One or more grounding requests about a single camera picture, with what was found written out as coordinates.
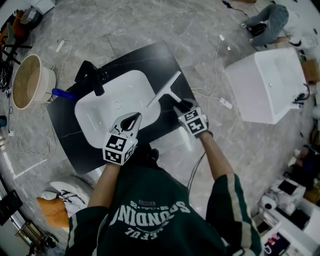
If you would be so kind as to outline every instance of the marble floor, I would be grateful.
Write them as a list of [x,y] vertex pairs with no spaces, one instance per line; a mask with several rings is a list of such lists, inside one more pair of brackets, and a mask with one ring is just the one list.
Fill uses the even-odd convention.
[[[268,4],[267,0],[259,0],[255,5],[232,2],[250,17]],[[286,171],[293,149],[308,141],[313,103],[310,99],[303,110],[291,110],[276,125],[242,121],[225,67],[255,52],[246,31],[239,26],[245,19],[241,12],[227,9],[220,0],[57,0],[55,8],[32,31],[26,44],[33,48],[20,51],[17,58],[22,61],[31,53],[37,54],[59,79],[70,41],[61,52],[55,51],[59,40],[71,39],[72,51],[60,77],[60,88],[67,89],[74,83],[84,60],[102,66],[133,50],[165,40],[189,85],[201,88],[195,92],[208,96],[216,87],[212,97],[223,97],[232,103],[230,110],[216,100],[208,103],[206,97],[195,94],[209,116],[209,128],[215,140],[240,177],[248,205],[254,210],[264,191]],[[1,115],[8,116],[8,106],[8,99],[1,93]],[[77,174],[52,132],[46,111],[46,104],[34,103],[26,110],[13,106],[9,126],[14,126],[11,129],[15,130],[15,137],[8,137],[8,127],[2,129],[6,141],[1,147],[0,169],[8,187],[15,189],[23,201],[21,209],[25,215],[43,231],[55,234],[60,240],[59,247],[64,249],[68,234],[46,223],[36,197],[47,182]],[[42,114],[42,119],[21,138],[24,129]],[[199,140],[189,138],[181,129],[152,142],[151,146],[160,151],[159,165],[183,184],[188,182],[192,167],[203,152]],[[94,186],[102,169],[81,178]],[[203,217],[213,183],[204,158],[190,193],[191,205]]]

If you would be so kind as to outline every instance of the green sweatshirt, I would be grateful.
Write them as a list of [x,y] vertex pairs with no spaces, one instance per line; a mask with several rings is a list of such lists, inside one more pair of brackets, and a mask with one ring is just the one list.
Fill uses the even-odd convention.
[[122,167],[110,209],[80,210],[69,223],[65,255],[257,256],[262,251],[235,174],[215,181],[204,220],[190,206],[187,188],[167,172]]

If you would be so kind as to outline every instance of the sleeve stripe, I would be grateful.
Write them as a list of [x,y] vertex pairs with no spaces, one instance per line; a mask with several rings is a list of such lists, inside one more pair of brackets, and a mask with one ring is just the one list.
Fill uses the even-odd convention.
[[243,216],[241,213],[239,198],[235,189],[235,174],[231,173],[227,175],[227,187],[231,199],[233,218],[236,222],[241,222],[242,231],[241,231],[241,247],[250,248],[251,241],[251,225],[243,221]]
[[77,214],[74,214],[72,217],[72,230],[70,230],[70,239],[68,242],[68,247],[71,248],[75,244],[75,229],[78,225],[77,223]]

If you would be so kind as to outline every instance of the person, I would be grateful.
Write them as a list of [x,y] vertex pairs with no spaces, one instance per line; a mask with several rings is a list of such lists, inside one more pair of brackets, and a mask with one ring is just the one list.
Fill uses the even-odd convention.
[[281,4],[271,4],[258,15],[247,19],[241,24],[242,28],[249,31],[261,22],[267,21],[263,33],[250,39],[253,46],[264,46],[277,43],[290,43],[295,47],[302,45],[303,22],[301,17]]
[[199,139],[215,180],[205,220],[188,189],[158,167],[159,152],[149,146],[142,159],[138,147],[124,166],[106,165],[87,208],[69,219],[65,255],[260,255],[239,177],[212,133]]

